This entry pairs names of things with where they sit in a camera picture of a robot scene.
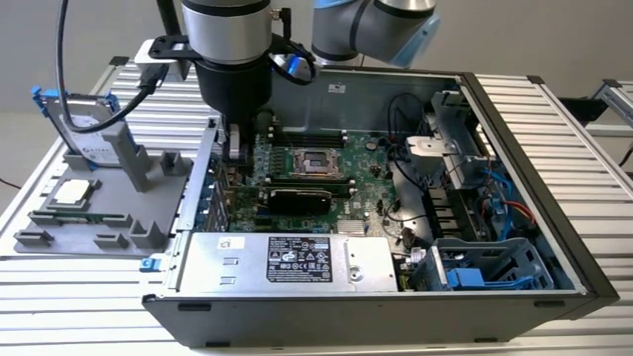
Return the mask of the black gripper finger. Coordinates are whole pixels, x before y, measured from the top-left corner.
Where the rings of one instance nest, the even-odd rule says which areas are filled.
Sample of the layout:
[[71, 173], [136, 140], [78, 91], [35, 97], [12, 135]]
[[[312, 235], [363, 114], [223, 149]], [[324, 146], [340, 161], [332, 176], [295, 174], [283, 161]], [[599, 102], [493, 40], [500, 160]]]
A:
[[252, 168], [255, 145], [255, 120], [225, 125], [224, 161], [228, 164]]

